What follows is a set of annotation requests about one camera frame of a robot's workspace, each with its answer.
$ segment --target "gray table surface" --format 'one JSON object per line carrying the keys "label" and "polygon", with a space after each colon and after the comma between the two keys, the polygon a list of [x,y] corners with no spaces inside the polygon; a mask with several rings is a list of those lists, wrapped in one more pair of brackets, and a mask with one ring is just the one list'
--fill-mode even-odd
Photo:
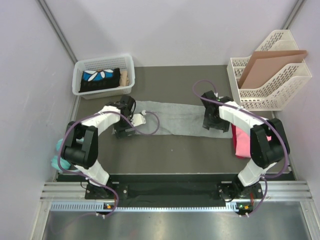
{"label": "gray table surface", "polygon": [[[136,67],[130,96],[139,101],[201,106],[192,92],[193,84],[201,79],[212,80],[220,96],[232,97],[224,65]],[[210,89],[208,83],[197,88],[200,94]],[[106,103],[119,99],[120,96],[82,98],[76,118],[94,114]],[[271,118],[270,112],[259,114]],[[176,135],[116,139],[111,129],[99,137],[98,160],[110,174],[238,173],[248,162],[235,156],[232,139]],[[279,163],[270,172],[278,172],[282,166]]]}

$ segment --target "brown cardboard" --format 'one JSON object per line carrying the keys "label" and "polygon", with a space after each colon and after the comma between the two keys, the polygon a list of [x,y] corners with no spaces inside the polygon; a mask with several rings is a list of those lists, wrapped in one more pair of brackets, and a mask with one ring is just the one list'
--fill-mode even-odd
{"label": "brown cardboard", "polygon": [[271,58],[278,58],[278,57],[286,57],[286,56],[295,56],[295,55],[307,55],[306,50],[288,50],[288,51],[255,51],[252,56],[249,59],[249,62],[247,63],[239,81],[238,81],[238,87],[243,88],[243,84],[251,71],[253,65],[255,64],[256,60],[258,59],[271,59]]}
{"label": "brown cardboard", "polygon": [[260,88],[285,65],[301,63],[305,56],[307,56],[307,51],[305,51],[305,53],[297,55],[256,59],[241,88]]}

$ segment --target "blue and white patterned cloth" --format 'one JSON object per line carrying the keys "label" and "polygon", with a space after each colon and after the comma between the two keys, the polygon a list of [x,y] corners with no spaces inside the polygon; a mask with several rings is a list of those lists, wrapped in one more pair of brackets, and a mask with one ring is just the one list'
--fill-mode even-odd
{"label": "blue and white patterned cloth", "polygon": [[103,79],[112,78],[114,76],[114,71],[111,69],[102,70],[102,71],[84,71],[83,80],[84,81],[101,81]]}

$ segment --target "gray towel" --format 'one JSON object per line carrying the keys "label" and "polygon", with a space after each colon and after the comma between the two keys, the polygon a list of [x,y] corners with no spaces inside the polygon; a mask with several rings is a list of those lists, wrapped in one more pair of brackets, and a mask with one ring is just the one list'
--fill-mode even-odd
{"label": "gray towel", "polygon": [[[205,115],[204,106],[154,101],[136,101],[134,113],[142,110],[154,112],[160,119],[160,128],[155,135],[179,135],[208,138],[232,138],[231,126],[228,132],[202,127]],[[146,124],[137,128],[143,133],[151,133],[157,128],[157,119],[151,114],[145,117]]]}

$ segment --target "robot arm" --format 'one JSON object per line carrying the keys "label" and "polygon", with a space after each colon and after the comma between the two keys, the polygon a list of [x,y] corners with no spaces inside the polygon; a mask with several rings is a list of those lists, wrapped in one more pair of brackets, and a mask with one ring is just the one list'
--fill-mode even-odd
{"label": "robot arm", "polygon": [[146,123],[145,111],[134,114],[132,110],[135,100],[130,96],[123,96],[118,102],[110,102],[98,112],[98,116],[89,118],[78,124],[69,134],[62,149],[62,158],[74,164],[90,179],[106,185],[109,174],[102,168],[97,160],[98,157],[98,136],[107,130],[111,125],[117,138],[133,135],[135,131],[120,117],[122,114],[128,118],[131,124],[136,127]]}
{"label": "robot arm", "polygon": [[[251,159],[232,182],[235,194],[241,196],[246,190],[254,187],[261,176],[266,174],[268,169],[272,168],[284,157],[284,150],[278,138],[265,123],[239,111],[242,107],[230,98],[218,98],[212,91],[206,92],[202,97],[236,107],[234,109],[203,100],[202,103],[206,108],[203,121],[204,128],[215,128],[226,132],[229,130],[231,123],[250,136]],[[266,121],[279,133],[289,154],[290,148],[281,121],[277,118],[266,119]]]}

